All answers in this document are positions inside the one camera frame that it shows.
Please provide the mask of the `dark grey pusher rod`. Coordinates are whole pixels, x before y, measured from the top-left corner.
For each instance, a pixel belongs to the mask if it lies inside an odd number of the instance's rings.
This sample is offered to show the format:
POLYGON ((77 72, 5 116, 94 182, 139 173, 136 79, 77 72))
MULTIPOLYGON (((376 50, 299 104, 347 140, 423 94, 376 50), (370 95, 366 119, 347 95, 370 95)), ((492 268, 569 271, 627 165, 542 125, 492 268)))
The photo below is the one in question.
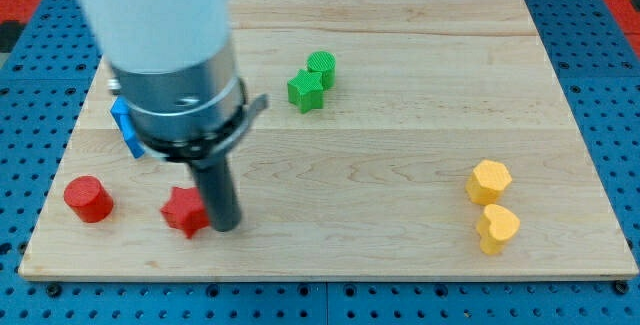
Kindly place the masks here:
POLYGON ((225 157, 208 165, 188 164, 210 226, 218 232, 236 228, 242 217, 232 174, 225 157))

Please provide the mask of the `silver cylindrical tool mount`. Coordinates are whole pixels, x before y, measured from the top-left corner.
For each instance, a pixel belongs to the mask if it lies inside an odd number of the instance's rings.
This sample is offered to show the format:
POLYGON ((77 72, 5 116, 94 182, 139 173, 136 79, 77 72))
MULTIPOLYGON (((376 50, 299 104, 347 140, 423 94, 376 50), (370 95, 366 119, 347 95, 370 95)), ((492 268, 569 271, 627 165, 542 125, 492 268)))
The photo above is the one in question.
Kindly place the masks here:
POLYGON ((269 106, 266 94, 249 99, 230 40, 208 60, 173 72, 111 69, 136 136, 170 162, 220 161, 269 106))

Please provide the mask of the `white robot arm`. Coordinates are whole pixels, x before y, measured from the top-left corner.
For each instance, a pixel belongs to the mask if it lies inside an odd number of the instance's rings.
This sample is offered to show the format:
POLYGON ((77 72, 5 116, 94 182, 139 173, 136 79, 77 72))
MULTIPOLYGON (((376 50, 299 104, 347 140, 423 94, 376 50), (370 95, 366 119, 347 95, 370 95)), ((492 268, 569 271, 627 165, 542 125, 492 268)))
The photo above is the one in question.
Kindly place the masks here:
POLYGON ((228 153, 267 108, 237 66, 230 0, 77 0, 109 61, 138 139, 186 164, 212 228, 242 213, 228 153))

